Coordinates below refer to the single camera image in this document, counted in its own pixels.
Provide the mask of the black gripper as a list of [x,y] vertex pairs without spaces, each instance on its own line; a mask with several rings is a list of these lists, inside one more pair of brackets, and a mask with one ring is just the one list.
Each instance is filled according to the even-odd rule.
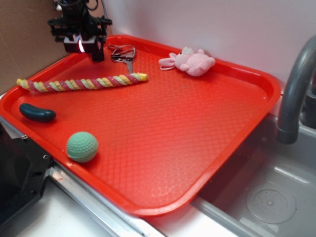
[[105,6],[102,16],[94,17],[90,14],[98,8],[99,1],[96,1],[93,7],[88,6],[88,3],[87,0],[53,1],[62,15],[48,20],[47,23],[55,41],[63,41],[68,53],[81,53],[79,39],[85,53],[103,53],[102,41],[106,40],[107,27],[113,22],[106,16]]

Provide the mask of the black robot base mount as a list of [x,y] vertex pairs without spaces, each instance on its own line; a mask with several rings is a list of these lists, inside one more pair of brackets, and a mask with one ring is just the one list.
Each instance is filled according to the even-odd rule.
[[51,155],[31,138],[0,130],[0,226],[42,198]]

